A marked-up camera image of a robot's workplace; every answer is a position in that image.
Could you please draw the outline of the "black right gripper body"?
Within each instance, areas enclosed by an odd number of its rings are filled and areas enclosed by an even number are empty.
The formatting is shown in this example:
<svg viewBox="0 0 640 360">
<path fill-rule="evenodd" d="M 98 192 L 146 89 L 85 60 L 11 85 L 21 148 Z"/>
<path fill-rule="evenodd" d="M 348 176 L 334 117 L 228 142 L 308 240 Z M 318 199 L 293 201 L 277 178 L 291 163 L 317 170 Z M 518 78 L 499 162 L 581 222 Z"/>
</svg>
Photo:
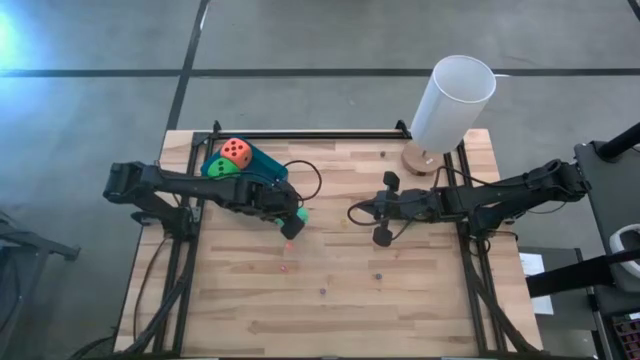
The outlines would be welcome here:
<svg viewBox="0 0 640 360">
<path fill-rule="evenodd" d="M 382 217 L 387 217 L 389 219 L 394 219 L 394 220 L 413 219 L 419 222 L 431 222 L 436 217 L 436 215 L 439 214 L 441 211 L 441 196 L 437 192 L 421 190 L 421 189 L 409 189 L 404 191 L 411 191 L 411 190 L 413 191 L 420 190 L 421 193 L 426 196 L 425 198 L 426 208 L 425 208 L 424 215 L 422 217 L 404 218 L 400 214 L 398 198 L 403 191 L 399 194 L 391 193 L 391 192 L 388 192 L 387 190 L 378 191 L 376 193 L 376 196 L 374 197 L 375 214 L 379 214 Z"/>
</svg>

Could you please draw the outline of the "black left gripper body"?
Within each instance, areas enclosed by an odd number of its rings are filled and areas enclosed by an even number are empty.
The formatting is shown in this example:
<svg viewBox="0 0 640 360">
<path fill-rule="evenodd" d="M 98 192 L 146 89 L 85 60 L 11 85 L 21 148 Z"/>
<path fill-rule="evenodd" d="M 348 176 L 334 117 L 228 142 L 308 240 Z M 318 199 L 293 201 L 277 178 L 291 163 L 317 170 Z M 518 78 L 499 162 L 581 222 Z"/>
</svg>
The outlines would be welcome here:
<svg viewBox="0 0 640 360">
<path fill-rule="evenodd" d="M 240 178 L 235 181 L 234 212 L 259 218 L 277 218 L 279 208 L 263 208 L 255 202 L 256 188 L 265 183 Z"/>
</svg>

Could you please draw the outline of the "large teal foam die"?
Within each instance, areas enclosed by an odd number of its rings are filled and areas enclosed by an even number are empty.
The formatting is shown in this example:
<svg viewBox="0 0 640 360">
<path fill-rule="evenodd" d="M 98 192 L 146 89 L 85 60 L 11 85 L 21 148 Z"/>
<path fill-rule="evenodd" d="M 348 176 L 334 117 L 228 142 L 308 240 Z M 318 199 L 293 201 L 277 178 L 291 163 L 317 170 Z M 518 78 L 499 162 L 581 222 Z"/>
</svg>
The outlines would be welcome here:
<svg viewBox="0 0 640 360">
<path fill-rule="evenodd" d="M 297 211 L 297 216 L 305 223 L 307 224 L 309 221 L 309 212 L 306 208 L 299 208 Z M 275 223 L 279 226 L 282 227 L 284 225 L 284 222 L 281 219 L 276 219 Z"/>
</svg>

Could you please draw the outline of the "large green foam die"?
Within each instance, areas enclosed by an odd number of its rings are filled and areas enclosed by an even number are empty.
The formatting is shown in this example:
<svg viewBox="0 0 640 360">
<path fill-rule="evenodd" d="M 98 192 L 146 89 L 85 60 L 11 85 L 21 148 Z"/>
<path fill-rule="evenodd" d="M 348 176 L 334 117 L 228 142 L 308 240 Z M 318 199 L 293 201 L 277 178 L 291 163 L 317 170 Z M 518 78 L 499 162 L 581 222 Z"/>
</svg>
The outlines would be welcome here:
<svg viewBox="0 0 640 360">
<path fill-rule="evenodd" d="M 205 174 L 211 178 L 232 175 L 238 173 L 240 168 L 228 158 L 220 157 L 214 159 L 207 167 Z"/>
</svg>

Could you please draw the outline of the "large orange foam die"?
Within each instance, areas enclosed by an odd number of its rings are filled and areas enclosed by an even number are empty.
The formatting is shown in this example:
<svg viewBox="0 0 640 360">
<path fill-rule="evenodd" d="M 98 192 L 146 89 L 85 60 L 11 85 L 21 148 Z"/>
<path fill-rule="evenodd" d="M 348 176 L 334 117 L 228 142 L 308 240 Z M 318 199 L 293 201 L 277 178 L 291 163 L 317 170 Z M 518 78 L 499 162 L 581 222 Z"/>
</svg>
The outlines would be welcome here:
<svg viewBox="0 0 640 360">
<path fill-rule="evenodd" d="M 249 143 L 240 138 L 231 138 L 221 146 L 220 155 L 239 169 L 245 169 L 252 160 L 253 152 Z"/>
</svg>

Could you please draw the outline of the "blue plastic bin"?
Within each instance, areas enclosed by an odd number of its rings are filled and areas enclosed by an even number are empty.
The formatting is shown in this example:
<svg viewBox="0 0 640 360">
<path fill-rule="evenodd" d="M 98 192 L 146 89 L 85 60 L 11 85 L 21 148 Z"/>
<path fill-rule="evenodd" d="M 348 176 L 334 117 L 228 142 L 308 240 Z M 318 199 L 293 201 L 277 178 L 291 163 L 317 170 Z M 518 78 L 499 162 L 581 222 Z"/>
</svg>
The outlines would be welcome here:
<svg viewBox="0 0 640 360">
<path fill-rule="evenodd" d="M 269 178 L 272 181 L 283 181 L 283 180 L 287 179 L 288 170 L 286 169 L 286 167 L 284 165 L 282 165 L 281 163 L 279 163 L 278 161 L 274 160 L 269 155 L 267 155 L 266 153 L 264 153 L 263 151 L 258 149 L 256 146 L 251 144 L 248 140 L 245 140 L 244 138 L 240 138 L 240 139 L 244 140 L 245 142 L 247 142 L 247 143 L 249 143 L 251 145 L 252 152 L 253 152 L 253 157 L 252 157 L 252 160 L 251 160 L 250 164 L 245 169 L 240 169 L 240 171 L 238 173 L 258 174 L 258 175 L 265 176 L 265 177 Z M 203 176 L 207 176 L 205 174 L 206 167 L 214 159 L 222 157 L 220 155 L 221 146 L 201 166 L 201 174 Z"/>
</svg>

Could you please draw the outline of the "white paper sheet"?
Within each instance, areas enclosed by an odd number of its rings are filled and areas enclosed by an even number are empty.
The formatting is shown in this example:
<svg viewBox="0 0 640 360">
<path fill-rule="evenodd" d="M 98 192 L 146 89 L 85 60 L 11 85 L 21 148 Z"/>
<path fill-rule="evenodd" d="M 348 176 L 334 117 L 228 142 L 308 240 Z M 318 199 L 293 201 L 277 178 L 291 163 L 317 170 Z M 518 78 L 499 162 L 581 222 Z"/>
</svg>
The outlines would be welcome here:
<svg viewBox="0 0 640 360">
<path fill-rule="evenodd" d="M 520 253 L 520 261 L 526 276 L 541 274 L 545 271 L 543 257 L 540 254 Z M 552 299 L 550 295 L 535 297 L 531 299 L 533 310 L 536 315 L 554 314 Z"/>
</svg>

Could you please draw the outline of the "black flat bar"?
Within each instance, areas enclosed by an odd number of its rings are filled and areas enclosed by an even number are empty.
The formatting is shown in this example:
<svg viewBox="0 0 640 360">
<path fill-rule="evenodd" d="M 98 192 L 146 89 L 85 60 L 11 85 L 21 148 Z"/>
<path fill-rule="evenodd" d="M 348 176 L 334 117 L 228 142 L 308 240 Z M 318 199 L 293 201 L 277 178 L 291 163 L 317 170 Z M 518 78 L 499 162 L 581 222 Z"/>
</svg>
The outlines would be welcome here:
<svg viewBox="0 0 640 360">
<path fill-rule="evenodd" d="M 602 255 L 552 271 L 526 278 L 531 298 L 542 297 L 595 285 L 612 286 L 615 279 L 611 266 L 640 259 L 640 249 Z"/>
</svg>

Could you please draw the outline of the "black floor stand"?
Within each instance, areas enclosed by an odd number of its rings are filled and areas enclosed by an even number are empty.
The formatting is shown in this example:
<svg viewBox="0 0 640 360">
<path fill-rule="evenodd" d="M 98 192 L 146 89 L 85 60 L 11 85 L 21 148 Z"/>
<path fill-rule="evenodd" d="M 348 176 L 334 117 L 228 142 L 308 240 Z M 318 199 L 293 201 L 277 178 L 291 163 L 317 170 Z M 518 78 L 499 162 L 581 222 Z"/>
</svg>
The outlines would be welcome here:
<svg viewBox="0 0 640 360">
<path fill-rule="evenodd" d="M 31 300 L 50 255 L 75 261 L 80 248 L 46 239 L 0 211 L 0 359 Z"/>
</svg>

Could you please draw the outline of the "black side cart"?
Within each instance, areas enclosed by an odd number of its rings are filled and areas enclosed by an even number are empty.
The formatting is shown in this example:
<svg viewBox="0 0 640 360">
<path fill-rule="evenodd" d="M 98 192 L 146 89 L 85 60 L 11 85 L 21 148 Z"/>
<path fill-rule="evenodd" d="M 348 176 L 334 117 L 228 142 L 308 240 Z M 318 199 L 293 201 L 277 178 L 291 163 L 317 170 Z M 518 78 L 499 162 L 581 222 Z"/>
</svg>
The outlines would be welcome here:
<svg viewBox="0 0 640 360">
<path fill-rule="evenodd" d="M 611 140 L 578 144 L 574 152 L 591 185 L 588 197 L 605 255 L 613 255 L 610 236 L 624 226 L 640 224 L 640 122 Z M 626 251 L 640 249 L 640 236 L 624 235 L 623 245 Z M 595 296 L 615 359 L 612 318 L 640 313 L 640 279 L 621 263 L 612 265 L 611 271 L 615 284 L 597 285 Z"/>
</svg>

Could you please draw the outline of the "white round object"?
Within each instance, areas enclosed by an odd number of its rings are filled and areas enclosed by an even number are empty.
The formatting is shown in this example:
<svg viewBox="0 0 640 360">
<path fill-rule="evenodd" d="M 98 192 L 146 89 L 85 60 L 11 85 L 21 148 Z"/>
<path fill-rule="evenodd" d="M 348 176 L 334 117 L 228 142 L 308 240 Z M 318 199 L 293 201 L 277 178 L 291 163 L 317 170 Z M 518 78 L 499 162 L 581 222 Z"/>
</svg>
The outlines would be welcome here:
<svg viewBox="0 0 640 360">
<path fill-rule="evenodd" d="M 624 235 L 640 236 L 640 224 L 631 224 L 624 226 L 610 236 L 609 247 L 613 254 L 618 254 L 626 251 L 626 248 L 623 245 Z M 621 262 L 621 266 L 633 277 L 640 279 L 640 264 L 636 260 Z"/>
</svg>

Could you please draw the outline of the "tray of coloured parts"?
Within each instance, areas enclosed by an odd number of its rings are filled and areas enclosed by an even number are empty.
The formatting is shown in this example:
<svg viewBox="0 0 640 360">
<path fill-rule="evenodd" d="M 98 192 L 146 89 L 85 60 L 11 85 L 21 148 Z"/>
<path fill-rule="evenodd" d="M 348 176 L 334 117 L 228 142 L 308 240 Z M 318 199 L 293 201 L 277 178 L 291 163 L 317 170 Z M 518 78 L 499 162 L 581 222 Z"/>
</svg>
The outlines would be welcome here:
<svg viewBox="0 0 640 360">
<path fill-rule="evenodd" d="M 640 360 L 640 313 L 612 318 L 616 360 Z"/>
</svg>

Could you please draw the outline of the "black aluminium rig frame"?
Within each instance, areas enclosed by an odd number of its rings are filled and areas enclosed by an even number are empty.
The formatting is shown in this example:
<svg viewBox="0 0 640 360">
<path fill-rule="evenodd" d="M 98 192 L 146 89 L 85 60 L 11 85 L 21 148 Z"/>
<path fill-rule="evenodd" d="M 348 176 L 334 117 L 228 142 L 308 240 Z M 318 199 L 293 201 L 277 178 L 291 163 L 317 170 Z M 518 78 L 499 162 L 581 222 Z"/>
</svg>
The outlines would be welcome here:
<svg viewBox="0 0 640 360">
<path fill-rule="evenodd" d="M 196 209 L 197 241 L 173 247 L 159 225 L 147 226 L 115 334 L 75 360 L 121 360 L 188 254 L 195 257 L 189 302 L 171 310 L 164 343 L 151 344 L 144 360 L 466 357 L 496 348 L 487 309 L 469 304 L 454 225 L 394 223 L 399 238 L 382 248 L 368 217 L 352 209 L 375 194 L 385 171 L 401 170 L 402 132 L 274 130 L 249 138 L 288 165 L 306 197 L 305 229 L 287 241 L 273 225 L 213 203 Z"/>
</svg>

